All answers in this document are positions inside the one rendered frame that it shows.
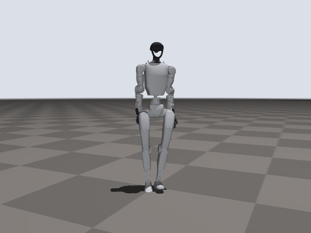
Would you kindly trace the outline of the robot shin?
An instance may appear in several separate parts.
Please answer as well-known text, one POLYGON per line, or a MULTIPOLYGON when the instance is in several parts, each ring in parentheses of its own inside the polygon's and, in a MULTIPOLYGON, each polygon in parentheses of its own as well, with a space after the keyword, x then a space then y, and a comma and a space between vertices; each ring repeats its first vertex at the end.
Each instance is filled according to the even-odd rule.
POLYGON ((143 168, 146 176, 146 183, 150 183, 151 158, 147 150, 142 151, 143 168))
POLYGON ((162 172, 165 168, 166 165, 166 161, 167 161, 167 154, 168 154, 168 150, 167 149, 163 149, 161 154, 158 154, 157 157, 157 176, 156 176, 156 182, 157 180, 161 181, 161 177, 162 177, 162 172))

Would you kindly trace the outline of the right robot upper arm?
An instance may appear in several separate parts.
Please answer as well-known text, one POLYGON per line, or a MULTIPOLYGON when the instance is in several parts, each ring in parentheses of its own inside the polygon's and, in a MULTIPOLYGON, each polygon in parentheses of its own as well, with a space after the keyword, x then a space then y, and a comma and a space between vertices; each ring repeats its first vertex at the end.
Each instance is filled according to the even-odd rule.
POLYGON ((146 64, 140 64, 136 67, 136 78, 138 85, 135 87, 136 93, 143 93, 144 92, 144 74, 143 72, 146 69, 146 64))

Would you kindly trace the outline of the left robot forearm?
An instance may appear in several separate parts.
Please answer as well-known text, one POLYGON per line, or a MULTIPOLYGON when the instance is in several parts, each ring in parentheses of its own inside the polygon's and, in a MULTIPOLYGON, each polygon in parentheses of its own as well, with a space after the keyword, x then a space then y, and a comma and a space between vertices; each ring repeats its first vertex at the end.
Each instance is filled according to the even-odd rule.
POLYGON ((172 110, 174 108, 174 103, 173 103, 173 96, 174 96, 174 93, 173 94, 168 94, 166 96, 166 99, 167 99, 167 108, 169 110, 172 110))

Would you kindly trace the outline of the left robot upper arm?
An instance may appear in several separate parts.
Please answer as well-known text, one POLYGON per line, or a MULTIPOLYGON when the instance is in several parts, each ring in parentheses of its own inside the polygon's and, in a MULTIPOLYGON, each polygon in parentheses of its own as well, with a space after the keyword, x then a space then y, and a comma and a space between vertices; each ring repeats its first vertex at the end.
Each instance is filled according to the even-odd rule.
POLYGON ((168 71, 168 80, 167 80, 167 88, 166 88, 166 93, 167 94, 173 94, 174 93, 174 88, 172 87, 172 84, 174 82, 174 76, 176 73, 176 69, 173 66, 168 66, 169 71, 168 71))

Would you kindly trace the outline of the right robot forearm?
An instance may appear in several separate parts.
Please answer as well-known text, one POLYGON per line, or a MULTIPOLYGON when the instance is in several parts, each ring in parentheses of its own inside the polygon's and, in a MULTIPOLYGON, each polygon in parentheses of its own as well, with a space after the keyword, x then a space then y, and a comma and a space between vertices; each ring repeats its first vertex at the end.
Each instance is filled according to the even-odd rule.
POLYGON ((135 92, 135 95, 136 95, 135 107, 138 108, 138 112, 141 112, 142 111, 142 98, 143 98, 143 95, 140 94, 140 93, 136 93, 136 92, 135 92))

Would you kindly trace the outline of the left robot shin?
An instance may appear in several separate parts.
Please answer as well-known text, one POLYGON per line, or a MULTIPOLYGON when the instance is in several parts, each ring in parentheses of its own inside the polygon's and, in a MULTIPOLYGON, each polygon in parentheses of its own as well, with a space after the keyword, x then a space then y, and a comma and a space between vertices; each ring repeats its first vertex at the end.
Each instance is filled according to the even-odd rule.
POLYGON ((157 180, 161 181, 161 177, 162 177, 162 172, 165 168, 166 165, 166 161, 167 161, 167 154, 168 154, 168 150, 167 149, 163 149, 161 154, 158 154, 157 157, 157 176, 156 176, 156 182, 157 180))

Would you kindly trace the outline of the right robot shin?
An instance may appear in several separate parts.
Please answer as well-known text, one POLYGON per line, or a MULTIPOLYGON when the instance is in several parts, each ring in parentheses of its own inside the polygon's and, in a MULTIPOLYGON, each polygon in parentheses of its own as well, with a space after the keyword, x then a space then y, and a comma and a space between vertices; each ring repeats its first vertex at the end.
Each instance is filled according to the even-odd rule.
POLYGON ((150 183, 151 158, 147 150, 142 151, 143 168, 146 176, 146 183, 150 183))

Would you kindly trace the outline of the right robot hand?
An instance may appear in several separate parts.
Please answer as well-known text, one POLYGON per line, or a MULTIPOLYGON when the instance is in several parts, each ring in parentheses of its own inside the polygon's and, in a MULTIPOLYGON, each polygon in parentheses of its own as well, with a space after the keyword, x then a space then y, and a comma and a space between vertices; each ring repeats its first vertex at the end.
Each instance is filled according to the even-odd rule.
POLYGON ((138 108, 136 108, 136 115, 137 115, 137 121, 136 121, 136 122, 137 122, 137 124, 139 124, 139 121, 138 121, 138 115, 139 115, 139 113, 140 113, 140 112, 138 112, 138 108))

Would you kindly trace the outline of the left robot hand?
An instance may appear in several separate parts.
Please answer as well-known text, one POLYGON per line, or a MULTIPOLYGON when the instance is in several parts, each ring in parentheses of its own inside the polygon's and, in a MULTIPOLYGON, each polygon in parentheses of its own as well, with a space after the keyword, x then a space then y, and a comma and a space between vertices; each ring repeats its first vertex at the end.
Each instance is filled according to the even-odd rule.
MULTIPOLYGON (((172 111, 174 112, 174 109, 172 109, 172 111)), ((175 126, 176 126, 175 123, 176 123, 176 124, 178 123, 176 118, 175 118, 175 120, 174 120, 174 128, 175 128, 175 126)))

